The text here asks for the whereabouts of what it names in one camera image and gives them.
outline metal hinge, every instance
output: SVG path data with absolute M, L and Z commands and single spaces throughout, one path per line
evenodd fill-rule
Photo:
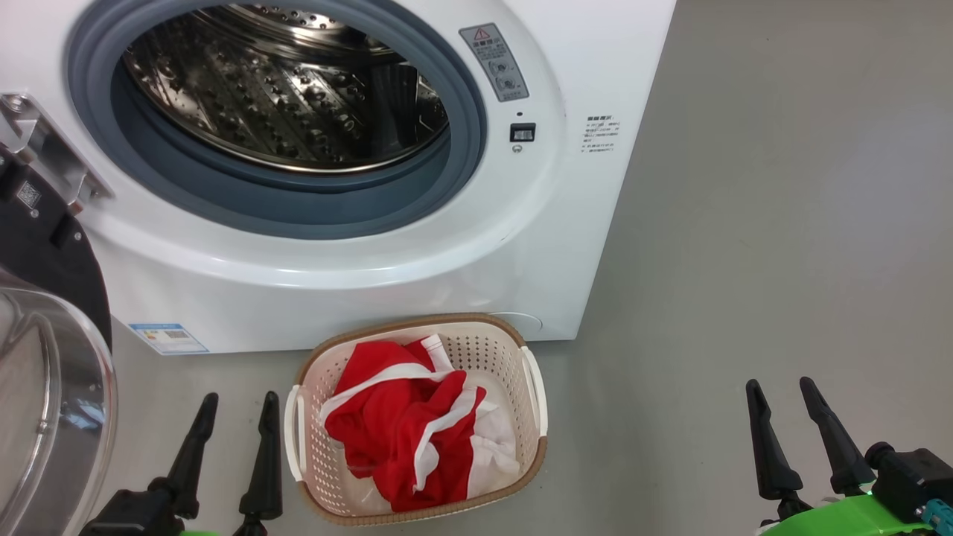
M 0 94 L 0 158 L 30 166 L 79 214 L 91 198 L 112 197 L 26 94 Z

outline front-loading washing machine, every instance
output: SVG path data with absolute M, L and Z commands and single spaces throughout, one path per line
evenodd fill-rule
M 465 311 L 570 339 L 674 4 L 8 2 L 0 157 L 160 353 Z

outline qr code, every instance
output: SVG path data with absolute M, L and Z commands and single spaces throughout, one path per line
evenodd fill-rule
M 24 182 L 16 197 L 23 201 L 23 204 L 30 208 L 36 208 L 36 203 L 40 200 L 40 191 L 33 187 L 29 182 Z

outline black panel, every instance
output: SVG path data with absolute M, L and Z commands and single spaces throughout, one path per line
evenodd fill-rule
M 75 305 L 112 350 L 106 285 L 86 233 L 43 178 L 0 157 L 0 266 Z

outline plastic laundry basket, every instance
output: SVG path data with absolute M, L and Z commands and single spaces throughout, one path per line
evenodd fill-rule
M 344 460 L 343 449 L 317 423 L 321 404 L 334 393 L 341 371 L 355 345 L 367 340 L 406 344 L 437 333 L 455 368 L 466 370 L 495 392 L 507 408 L 517 436 L 519 479 L 498 491 L 450 505 L 412 512 L 382 512 L 361 501 L 365 495 Z M 314 509 L 325 519 L 345 526 L 386 525 L 488 505 L 513 495 L 533 480 L 546 453 L 546 392 L 536 358 L 519 333 L 489 315 L 442 315 L 388 324 L 327 340 L 318 346 L 297 377 L 285 407 L 285 450 L 292 474 Z

